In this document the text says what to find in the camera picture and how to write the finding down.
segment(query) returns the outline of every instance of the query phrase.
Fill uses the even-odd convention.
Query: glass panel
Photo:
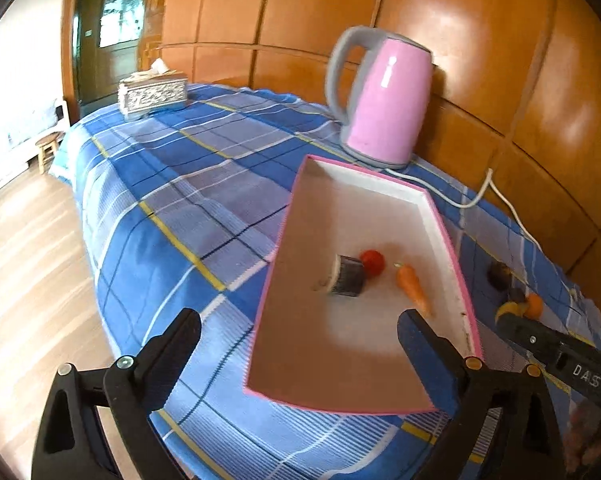
[[[143,0],[104,0],[100,46],[138,40],[144,14]]]

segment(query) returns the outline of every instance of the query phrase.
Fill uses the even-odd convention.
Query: kettle base
[[[409,164],[409,162],[411,160],[411,159],[408,159],[401,164],[396,164],[395,162],[387,162],[385,160],[378,160],[377,158],[372,158],[371,156],[364,155],[361,152],[357,152],[356,150],[354,150],[353,148],[351,148],[344,142],[341,142],[341,147],[349,155],[352,155],[357,160],[360,160],[361,162],[369,164],[370,166],[373,166],[374,168],[383,168],[383,169],[388,168],[389,170],[402,170],[403,168],[407,167],[407,165]]]

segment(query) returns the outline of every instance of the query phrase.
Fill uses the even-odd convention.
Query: pink electric kettle
[[[338,80],[355,45],[367,53],[343,110]],[[379,168],[407,166],[423,125],[432,73],[432,53],[415,41],[380,28],[348,28],[334,46],[325,77],[327,104],[343,123],[343,149]]]

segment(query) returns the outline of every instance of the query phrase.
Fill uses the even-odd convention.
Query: stool
[[[52,156],[49,159],[45,159],[46,151],[51,149],[52,155],[56,155],[56,152],[58,152],[59,135],[60,132],[53,132],[36,141],[36,146],[38,147],[38,170],[40,171],[40,174],[45,173],[45,163],[53,158]]]

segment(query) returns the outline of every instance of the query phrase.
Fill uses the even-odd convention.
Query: plaid fabric
[[[116,106],[76,124],[52,173],[72,185],[82,217],[98,308],[117,355],[136,354],[185,306],[203,319],[202,339],[152,420],[200,478],[405,479],[427,455],[442,413],[342,416],[306,412],[243,393],[253,322],[298,167],[308,153],[353,160],[327,110],[269,91],[192,85],[184,110],[125,123]],[[474,192],[417,160],[407,173],[456,202]],[[434,202],[479,320],[487,365],[520,370],[520,354],[494,332],[494,260],[549,308],[542,321],[601,348],[601,316],[562,271],[497,208]],[[548,378],[564,431],[580,396]],[[498,412],[485,419],[463,473],[476,475]]]

